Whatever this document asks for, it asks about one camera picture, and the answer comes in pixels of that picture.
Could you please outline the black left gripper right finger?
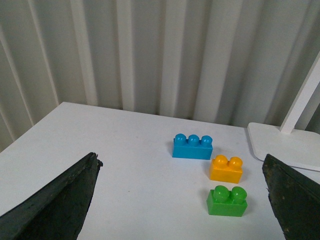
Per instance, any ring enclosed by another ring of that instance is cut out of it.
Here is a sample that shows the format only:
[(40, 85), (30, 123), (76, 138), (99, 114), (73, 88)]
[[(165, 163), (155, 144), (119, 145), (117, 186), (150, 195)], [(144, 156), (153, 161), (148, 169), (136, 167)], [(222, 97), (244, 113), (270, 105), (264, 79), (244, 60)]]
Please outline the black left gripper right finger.
[(267, 154), (262, 165), (273, 213), (287, 240), (320, 238), (320, 185)]

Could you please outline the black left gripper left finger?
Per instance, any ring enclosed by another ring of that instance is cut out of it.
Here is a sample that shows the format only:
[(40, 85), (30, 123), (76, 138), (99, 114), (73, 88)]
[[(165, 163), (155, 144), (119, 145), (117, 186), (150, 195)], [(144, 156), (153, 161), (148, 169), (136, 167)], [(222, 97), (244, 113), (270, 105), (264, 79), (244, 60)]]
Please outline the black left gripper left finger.
[(75, 240), (103, 163), (89, 153), (0, 217), (2, 240)]

